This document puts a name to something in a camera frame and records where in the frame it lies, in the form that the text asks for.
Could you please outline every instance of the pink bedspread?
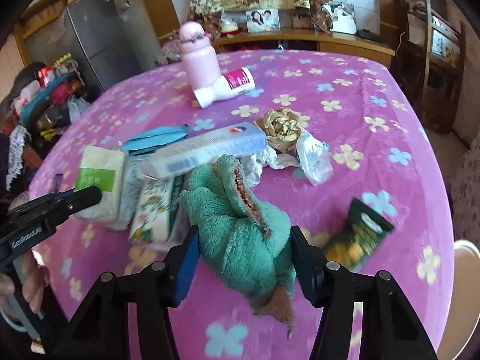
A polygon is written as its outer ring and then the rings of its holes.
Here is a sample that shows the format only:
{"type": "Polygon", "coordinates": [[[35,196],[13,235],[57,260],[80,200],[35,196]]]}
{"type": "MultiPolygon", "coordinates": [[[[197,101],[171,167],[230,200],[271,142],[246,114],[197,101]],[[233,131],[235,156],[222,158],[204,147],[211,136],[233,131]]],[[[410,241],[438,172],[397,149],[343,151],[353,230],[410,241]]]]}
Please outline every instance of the pink bedspread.
{"type": "MultiPolygon", "coordinates": [[[[396,227],[363,273],[390,271],[438,347],[453,286],[453,235],[445,188],[427,136],[405,96],[382,65],[346,55],[307,51],[241,51],[219,56],[222,69],[248,67],[256,89],[201,109],[182,64],[121,82],[99,98],[61,138],[30,186],[30,197],[49,192],[55,173],[62,190],[72,188],[85,145],[117,148],[158,126],[188,123],[192,134],[253,120],[267,110],[291,109],[310,117],[308,131],[334,154],[333,176],[313,187],[299,169],[265,169],[254,191],[286,211],[311,234],[335,233],[352,197],[372,205],[396,227]]],[[[138,272],[161,259],[114,232],[76,218],[40,245],[52,285],[71,317],[105,271],[138,272]]],[[[296,329],[270,317],[254,317],[242,295],[226,288],[203,261],[188,297],[170,317],[182,359],[307,359],[320,310],[297,283],[296,329]]],[[[356,307],[350,357],[358,355],[362,312],[356,307]]],[[[138,359],[134,350],[133,359],[138,359]]]]}

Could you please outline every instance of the pink water bottle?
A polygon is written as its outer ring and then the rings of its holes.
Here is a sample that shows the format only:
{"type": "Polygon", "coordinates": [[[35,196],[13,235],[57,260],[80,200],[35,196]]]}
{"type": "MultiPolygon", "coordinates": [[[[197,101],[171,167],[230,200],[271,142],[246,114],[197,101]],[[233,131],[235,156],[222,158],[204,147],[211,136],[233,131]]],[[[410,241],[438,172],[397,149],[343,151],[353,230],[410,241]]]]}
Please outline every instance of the pink water bottle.
{"type": "Polygon", "coordinates": [[[196,90],[210,86],[222,73],[217,53],[202,26],[195,21],[188,21],[180,27],[178,35],[178,48],[191,88],[196,90]]]}

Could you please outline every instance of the white bottle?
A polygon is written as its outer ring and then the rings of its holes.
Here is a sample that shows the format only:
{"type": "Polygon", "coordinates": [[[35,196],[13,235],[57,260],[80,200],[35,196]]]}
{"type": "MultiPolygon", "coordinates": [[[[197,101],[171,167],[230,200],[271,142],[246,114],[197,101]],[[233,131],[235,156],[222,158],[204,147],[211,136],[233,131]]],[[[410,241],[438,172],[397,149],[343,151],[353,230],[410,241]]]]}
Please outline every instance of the white bottle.
{"type": "Polygon", "coordinates": [[[248,69],[242,67],[225,73],[209,87],[197,89],[193,93],[200,107],[207,108],[213,102],[231,99],[254,88],[254,78],[248,69]]]}

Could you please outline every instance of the white stool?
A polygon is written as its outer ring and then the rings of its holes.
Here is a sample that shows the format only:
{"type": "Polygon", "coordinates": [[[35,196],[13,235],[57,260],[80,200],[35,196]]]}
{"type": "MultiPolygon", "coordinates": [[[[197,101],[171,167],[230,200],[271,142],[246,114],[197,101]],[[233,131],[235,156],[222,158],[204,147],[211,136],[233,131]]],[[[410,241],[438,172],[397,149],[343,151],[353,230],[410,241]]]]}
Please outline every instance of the white stool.
{"type": "Polygon", "coordinates": [[[465,348],[480,318],[480,252],[470,241],[454,244],[455,272],[452,302],[438,360],[455,360],[465,348]]]}

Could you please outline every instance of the human hand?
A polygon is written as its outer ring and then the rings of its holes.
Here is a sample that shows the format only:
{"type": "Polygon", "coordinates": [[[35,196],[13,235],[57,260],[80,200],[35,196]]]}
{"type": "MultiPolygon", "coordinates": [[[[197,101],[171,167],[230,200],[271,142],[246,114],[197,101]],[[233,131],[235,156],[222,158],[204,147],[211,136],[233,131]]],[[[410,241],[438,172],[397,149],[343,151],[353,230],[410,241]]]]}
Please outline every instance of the human hand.
{"type": "MultiPolygon", "coordinates": [[[[30,305],[30,309],[37,313],[42,305],[43,290],[50,284],[49,269],[45,266],[39,266],[30,250],[22,256],[22,270],[25,274],[25,282],[22,286],[23,297],[30,305]]],[[[13,295],[14,292],[15,286],[11,278],[0,273],[0,308],[13,318],[15,318],[15,315],[12,315],[5,295],[13,295]]]]}

